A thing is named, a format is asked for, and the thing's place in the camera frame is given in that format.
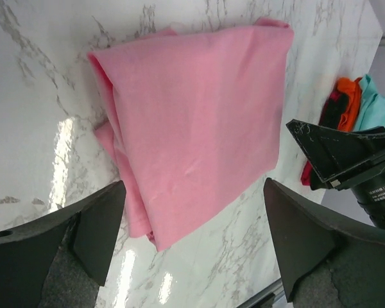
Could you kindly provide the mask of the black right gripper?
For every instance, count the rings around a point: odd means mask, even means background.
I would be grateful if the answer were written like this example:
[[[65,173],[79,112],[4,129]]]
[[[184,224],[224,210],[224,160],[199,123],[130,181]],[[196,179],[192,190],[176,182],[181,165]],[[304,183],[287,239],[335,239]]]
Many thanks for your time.
[[[286,127],[312,166],[311,189],[351,190],[385,228],[385,127],[341,132],[296,119]]]

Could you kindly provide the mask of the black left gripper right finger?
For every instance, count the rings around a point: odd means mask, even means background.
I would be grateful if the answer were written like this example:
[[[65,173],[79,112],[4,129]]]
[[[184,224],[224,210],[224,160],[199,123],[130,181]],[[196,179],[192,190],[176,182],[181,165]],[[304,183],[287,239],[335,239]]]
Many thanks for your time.
[[[264,202],[287,301],[294,307],[385,307],[385,230],[267,178]]]

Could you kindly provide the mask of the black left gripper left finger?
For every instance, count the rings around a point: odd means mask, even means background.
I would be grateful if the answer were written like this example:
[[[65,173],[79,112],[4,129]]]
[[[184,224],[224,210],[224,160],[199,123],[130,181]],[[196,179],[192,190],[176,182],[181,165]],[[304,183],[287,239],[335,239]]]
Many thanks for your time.
[[[0,231],[0,307],[95,307],[105,285],[126,189],[114,182]]]

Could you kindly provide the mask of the pink t shirt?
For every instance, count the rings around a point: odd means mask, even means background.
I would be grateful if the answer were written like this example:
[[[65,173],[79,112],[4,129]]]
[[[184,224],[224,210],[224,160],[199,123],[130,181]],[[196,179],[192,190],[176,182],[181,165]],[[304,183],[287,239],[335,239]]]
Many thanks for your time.
[[[88,53],[107,115],[94,133],[125,184],[131,237],[165,250],[275,168],[293,38],[259,19]]]

